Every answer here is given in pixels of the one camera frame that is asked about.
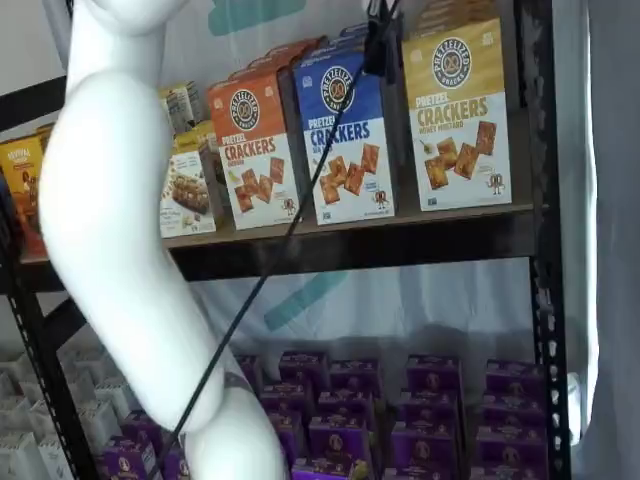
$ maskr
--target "honey mustard cracker box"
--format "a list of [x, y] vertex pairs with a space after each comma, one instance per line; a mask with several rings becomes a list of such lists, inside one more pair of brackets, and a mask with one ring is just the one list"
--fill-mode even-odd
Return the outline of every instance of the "honey mustard cracker box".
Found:
[[423, 211], [511, 203], [500, 20], [402, 45]]
[[209, 89], [208, 101], [236, 228], [290, 223], [304, 154], [288, 64], [246, 70]]

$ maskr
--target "pretzel crackers box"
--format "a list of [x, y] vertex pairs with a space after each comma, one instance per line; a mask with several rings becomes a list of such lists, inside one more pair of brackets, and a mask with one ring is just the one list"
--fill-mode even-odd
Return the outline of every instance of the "pretzel crackers box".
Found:
[[425, 211], [511, 202], [500, 19], [471, 18], [433, 17], [402, 46]]
[[290, 223], [304, 147], [288, 65], [245, 70], [208, 99], [236, 228]]
[[[358, 49], [338, 49], [305, 60], [294, 72], [312, 175], [363, 56]], [[390, 148], [383, 117], [384, 82], [364, 74], [347, 99], [335, 140], [313, 189], [320, 225], [395, 215]]]

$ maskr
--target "blue cracker box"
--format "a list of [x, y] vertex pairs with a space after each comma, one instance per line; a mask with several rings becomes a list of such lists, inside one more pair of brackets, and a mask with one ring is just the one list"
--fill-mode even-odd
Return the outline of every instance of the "blue cracker box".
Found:
[[[307, 59], [294, 71], [311, 175], [363, 59], [362, 51], [339, 49]], [[388, 90], [383, 79], [363, 74], [348, 98], [313, 189], [319, 225], [395, 215], [395, 172], [390, 162], [393, 141], [387, 139], [393, 130], [383, 112]]]

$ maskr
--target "yellow cracker box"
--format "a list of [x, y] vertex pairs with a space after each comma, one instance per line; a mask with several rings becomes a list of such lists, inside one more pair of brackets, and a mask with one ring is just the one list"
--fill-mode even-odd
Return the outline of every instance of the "yellow cracker box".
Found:
[[160, 200], [162, 237], [215, 232], [222, 218], [208, 144], [195, 131], [177, 135]]
[[500, 20], [403, 42], [420, 206], [511, 202]]

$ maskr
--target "cracker image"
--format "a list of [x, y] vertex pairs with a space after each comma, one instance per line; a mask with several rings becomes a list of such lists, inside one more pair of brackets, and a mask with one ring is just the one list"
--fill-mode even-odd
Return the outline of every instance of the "cracker image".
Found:
[[432, 190], [437, 190], [449, 185], [446, 169], [440, 157], [425, 160], [424, 165], [427, 168], [427, 176], [429, 177]]
[[271, 203], [271, 191], [273, 190], [273, 179], [265, 175], [260, 175], [258, 182], [258, 193], [256, 197], [264, 203]]
[[364, 168], [360, 165], [356, 165], [355, 163], [351, 163], [349, 165], [349, 171], [347, 172], [347, 180], [344, 182], [345, 190], [359, 196], [363, 180]]
[[284, 180], [284, 160], [282, 158], [271, 157], [269, 176], [271, 180], [282, 185]]
[[256, 178], [256, 173], [253, 171], [253, 168], [242, 172], [242, 181], [244, 182], [244, 186], [246, 187], [246, 193], [248, 193], [249, 195], [258, 194], [258, 179]]
[[478, 153], [493, 155], [493, 144], [496, 141], [497, 128], [498, 126], [493, 122], [484, 122], [481, 120], [478, 123], [478, 136], [476, 137]]
[[242, 213], [248, 212], [253, 209], [253, 202], [251, 201], [251, 193], [248, 192], [246, 185], [240, 185], [235, 188], [236, 197], [238, 198], [238, 205]]
[[473, 176], [473, 169], [478, 161], [478, 155], [479, 153], [476, 147], [472, 147], [468, 143], [463, 143], [462, 147], [460, 147], [458, 161], [456, 162], [456, 166], [453, 171], [461, 177], [471, 180], [471, 177]]
[[324, 197], [324, 202], [327, 205], [331, 205], [332, 203], [336, 203], [338, 200], [340, 200], [338, 187], [334, 183], [334, 179], [331, 175], [325, 175], [324, 177], [320, 177], [320, 188], [322, 189], [322, 196]]
[[344, 159], [342, 156], [338, 156], [333, 160], [330, 160], [329, 169], [331, 170], [333, 183], [336, 186], [344, 185], [344, 182], [347, 180], [347, 167], [344, 165]]
[[371, 145], [365, 143], [362, 146], [362, 168], [365, 172], [373, 173], [375, 175], [378, 169], [378, 153], [380, 147], [377, 145]]

